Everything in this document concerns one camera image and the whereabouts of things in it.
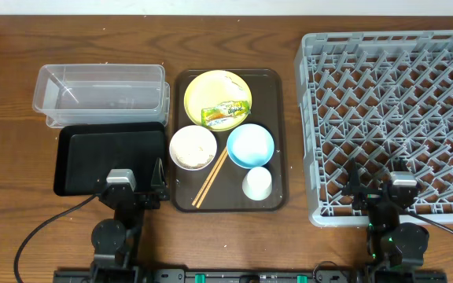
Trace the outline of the green yellow snack wrapper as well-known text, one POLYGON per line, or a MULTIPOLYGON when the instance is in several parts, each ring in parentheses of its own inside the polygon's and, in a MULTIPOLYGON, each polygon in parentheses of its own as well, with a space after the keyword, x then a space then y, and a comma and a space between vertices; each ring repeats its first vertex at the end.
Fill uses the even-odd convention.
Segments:
POLYGON ((247 116, 249 113, 250 105, 247 101, 225 101, 210 108, 203 108, 201 125, 214 127, 239 116, 247 116))

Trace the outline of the white plastic cup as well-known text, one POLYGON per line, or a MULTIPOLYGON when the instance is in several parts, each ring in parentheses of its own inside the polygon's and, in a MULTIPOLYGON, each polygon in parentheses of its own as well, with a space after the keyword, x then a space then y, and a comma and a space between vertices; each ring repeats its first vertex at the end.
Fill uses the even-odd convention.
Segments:
POLYGON ((271 173, 265 167, 254 167, 242 181, 243 193, 251 200, 265 200, 272 191, 271 173))

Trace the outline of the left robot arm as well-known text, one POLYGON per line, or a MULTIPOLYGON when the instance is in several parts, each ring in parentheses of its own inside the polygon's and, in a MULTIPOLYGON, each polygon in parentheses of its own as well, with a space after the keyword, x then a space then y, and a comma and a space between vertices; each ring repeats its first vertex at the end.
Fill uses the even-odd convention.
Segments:
POLYGON ((152 280, 152 274, 138 264, 137 253, 144 212, 158 209, 162 201, 170 198, 161 158, 156 159, 149 187, 141 192, 136 189, 132 170, 112 169, 108 173, 98 198, 114 211, 114 216, 100 221, 91 234, 94 260, 89 282, 152 280))

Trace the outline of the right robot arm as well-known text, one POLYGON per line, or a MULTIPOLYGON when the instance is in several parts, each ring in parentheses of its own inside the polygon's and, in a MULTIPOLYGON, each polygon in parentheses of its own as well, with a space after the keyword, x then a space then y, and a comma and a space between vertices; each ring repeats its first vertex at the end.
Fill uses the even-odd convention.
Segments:
POLYGON ((389 179, 376 188, 361 183, 359 168, 350 160, 348 180, 342 189, 352 198, 352 208, 368 217, 367 251, 374 261, 357 275, 362 282, 414 282, 414 269, 424 263, 429 232, 400 214, 414 203, 420 185, 402 160, 397 160, 389 179))

